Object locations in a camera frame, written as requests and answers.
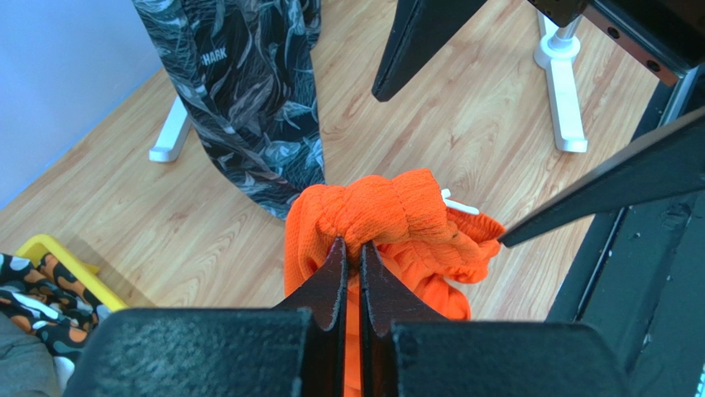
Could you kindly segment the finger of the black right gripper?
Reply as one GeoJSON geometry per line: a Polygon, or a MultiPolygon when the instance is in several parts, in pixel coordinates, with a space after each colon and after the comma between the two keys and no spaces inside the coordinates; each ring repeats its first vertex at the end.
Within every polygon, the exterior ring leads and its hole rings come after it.
{"type": "Polygon", "coordinates": [[[485,0],[399,0],[372,95],[387,102],[486,3],[485,0]]]}

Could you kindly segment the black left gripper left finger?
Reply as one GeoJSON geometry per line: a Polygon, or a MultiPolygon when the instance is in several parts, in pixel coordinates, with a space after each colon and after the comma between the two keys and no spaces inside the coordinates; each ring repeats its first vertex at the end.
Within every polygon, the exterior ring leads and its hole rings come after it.
{"type": "Polygon", "coordinates": [[[340,396],[348,263],[324,265],[270,309],[124,309],[80,357],[68,396],[340,396]]]}

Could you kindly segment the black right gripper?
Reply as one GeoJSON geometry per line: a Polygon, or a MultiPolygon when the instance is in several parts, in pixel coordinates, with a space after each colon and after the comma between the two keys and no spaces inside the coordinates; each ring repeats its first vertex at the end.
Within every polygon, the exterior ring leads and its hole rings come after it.
{"type": "MultiPolygon", "coordinates": [[[[704,0],[587,0],[531,3],[555,25],[590,21],[623,50],[673,85],[704,64],[704,0]]],[[[704,109],[635,139],[509,227],[507,247],[587,215],[704,189],[704,109]]]]}

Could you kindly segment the orange mesh shorts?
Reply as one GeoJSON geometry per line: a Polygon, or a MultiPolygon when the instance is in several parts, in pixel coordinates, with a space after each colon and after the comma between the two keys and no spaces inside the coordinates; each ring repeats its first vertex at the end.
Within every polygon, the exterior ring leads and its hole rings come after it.
{"type": "Polygon", "coordinates": [[[362,246],[373,242],[386,267],[433,310],[451,320],[472,317],[467,297],[450,283],[473,284],[488,275],[505,228],[486,214],[449,208],[428,169],[393,179],[364,177],[348,186],[310,186],[285,222],[283,285],[292,294],[325,262],[334,240],[347,246],[346,396],[361,394],[359,282],[362,246]]]}

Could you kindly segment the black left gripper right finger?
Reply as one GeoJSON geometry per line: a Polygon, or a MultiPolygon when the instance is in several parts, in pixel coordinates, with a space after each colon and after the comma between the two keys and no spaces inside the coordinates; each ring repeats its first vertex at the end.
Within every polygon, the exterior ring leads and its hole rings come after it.
{"type": "Polygon", "coordinates": [[[360,254],[366,396],[625,396],[599,333],[579,323],[451,321],[412,293],[372,243],[360,254]]]}

